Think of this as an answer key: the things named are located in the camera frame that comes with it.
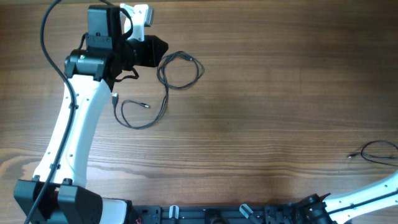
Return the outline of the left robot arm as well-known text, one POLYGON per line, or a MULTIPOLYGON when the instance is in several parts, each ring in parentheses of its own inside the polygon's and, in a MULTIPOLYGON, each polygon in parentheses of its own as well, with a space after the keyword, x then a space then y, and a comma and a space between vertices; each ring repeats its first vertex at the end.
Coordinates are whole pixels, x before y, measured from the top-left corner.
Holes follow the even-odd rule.
POLYGON ((138 78, 136 67, 157 67, 168 49, 144 32, 154 10, 146 4, 102 1, 88 8, 88 31, 59 71, 62 106, 46 152, 30 180, 18 180, 14 198, 27 223, 140 223, 131 201, 86 188, 88 156, 100 114, 114 84, 138 78))

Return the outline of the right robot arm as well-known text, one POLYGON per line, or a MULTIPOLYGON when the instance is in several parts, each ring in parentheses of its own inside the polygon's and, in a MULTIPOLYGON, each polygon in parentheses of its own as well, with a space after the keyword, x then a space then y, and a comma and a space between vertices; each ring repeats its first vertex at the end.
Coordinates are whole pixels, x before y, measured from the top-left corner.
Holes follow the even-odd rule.
POLYGON ((343 194, 313 194, 295 206, 294 223, 346 223, 354 217, 397 205, 397 173, 343 194))

